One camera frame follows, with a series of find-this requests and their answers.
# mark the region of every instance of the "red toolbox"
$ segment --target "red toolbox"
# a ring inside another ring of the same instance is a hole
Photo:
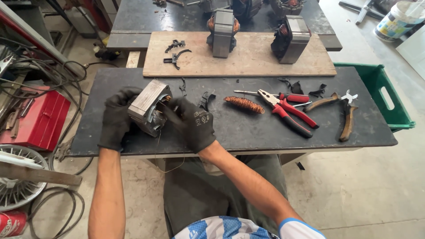
[[[49,88],[48,86],[39,87],[39,89]],[[69,100],[57,91],[49,91],[35,98],[27,115],[19,119],[19,130],[16,138],[11,138],[11,131],[6,130],[0,135],[0,144],[21,145],[39,151],[53,151],[65,123],[70,104]]]

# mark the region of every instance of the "gloved hand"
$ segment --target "gloved hand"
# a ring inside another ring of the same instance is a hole
[[[126,87],[106,99],[99,147],[122,151],[121,140],[131,123],[127,110],[141,92],[142,89]]]
[[[170,100],[163,114],[183,135],[187,146],[196,154],[212,144],[216,138],[213,129],[213,114],[198,108],[186,98]]]

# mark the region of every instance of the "blue and white jersey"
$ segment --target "blue and white jersey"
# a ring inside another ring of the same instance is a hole
[[[287,218],[279,225],[281,239],[326,239],[303,221]],[[279,239],[251,220],[231,216],[212,216],[194,222],[173,239]]]

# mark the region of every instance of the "workbench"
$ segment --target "workbench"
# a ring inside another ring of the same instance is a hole
[[[363,81],[354,67],[337,67],[333,77],[289,77],[290,82],[300,81],[304,93],[315,91],[324,83],[327,85],[324,97],[333,92],[340,96],[347,90],[358,94],[353,103],[359,108],[354,111],[354,127],[350,140],[339,142],[344,127],[345,114],[343,102],[320,106],[308,115],[320,128],[311,129],[313,137],[305,139],[289,129],[260,96],[245,95],[246,98],[262,105],[264,114],[255,114],[235,108],[223,101],[226,96],[239,96],[233,90],[257,91],[263,89],[269,93],[289,92],[286,84],[277,77],[186,77],[187,99],[198,104],[204,92],[215,94],[216,98],[208,104],[214,115],[214,130],[217,140],[233,155],[242,154],[286,154],[289,161],[313,152],[353,151],[363,147],[383,147],[397,144],[388,124],[372,100]],[[104,101],[125,86],[145,87],[152,78],[143,78],[142,68],[102,68],[99,69],[84,108],[70,156],[98,156],[97,143],[102,128]],[[170,85],[173,97],[181,97],[180,77],[159,78]],[[292,118],[310,129],[296,116]],[[143,133],[135,124],[122,141],[122,158],[165,158],[194,156],[185,147],[184,141],[170,122],[161,130],[160,141]]]
[[[187,4],[195,0],[181,1]],[[327,51],[342,49],[316,0],[304,2],[301,16],[311,31],[319,35]],[[167,3],[167,6],[162,8],[153,4],[151,0],[123,0],[113,23],[107,47],[111,50],[145,51],[151,32],[209,31],[207,20],[210,17],[210,13],[204,13],[197,5],[181,7]],[[241,22],[241,31],[274,32],[277,27],[278,19],[267,1],[264,1],[260,11],[251,20]]]

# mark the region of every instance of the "red pliers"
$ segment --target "red pliers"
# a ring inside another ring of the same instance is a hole
[[[312,120],[310,117],[308,117],[304,112],[297,110],[294,106],[288,104],[286,102],[286,99],[280,100],[271,94],[267,93],[263,90],[258,90],[257,92],[261,97],[273,107],[272,113],[279,114],[283,121],[294,131],[299,133],[301,136],[305,138],[311,138],[313,137],[312,133],[305,129],[303,126],[299,125],[297,122],[295,122],[289,115],[286,113],[286,111],[289,111],[293,113],[294,115],[300,117],[302,120],[304,120],[310,127],[313,129],[317,129],[319,127],[314,120]]]

